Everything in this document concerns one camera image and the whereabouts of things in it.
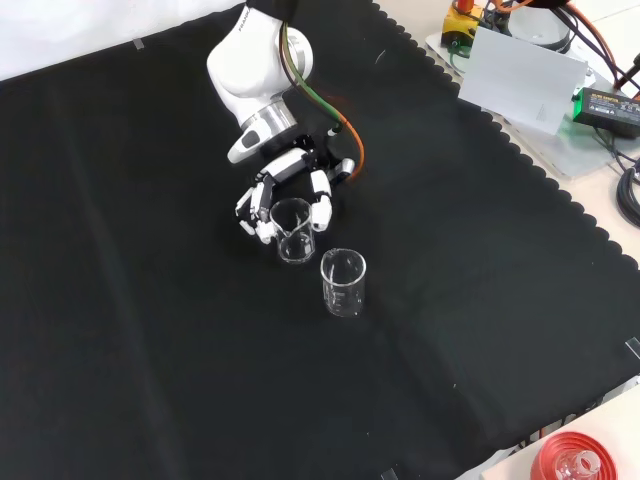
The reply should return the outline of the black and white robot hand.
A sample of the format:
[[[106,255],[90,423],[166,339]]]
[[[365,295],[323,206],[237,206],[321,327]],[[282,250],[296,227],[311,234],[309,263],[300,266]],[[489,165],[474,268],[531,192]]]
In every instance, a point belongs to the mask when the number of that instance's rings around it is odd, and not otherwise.
[[[313,192],[311,224],[315,231],[324,232],[332,218],[333,188],[347,180],[356,169],[353,159],[338,158],[328,149],[328,138],[320,148],[309,136],[303,136],[302,140],[307,141],[307,145],[295,146],[262,168],[251,187],[236,203],[235,217],[239,225],[263,244],[270,244],[276,236],[270,211],[273,193],[279,187],[303,173],[308,174]]]

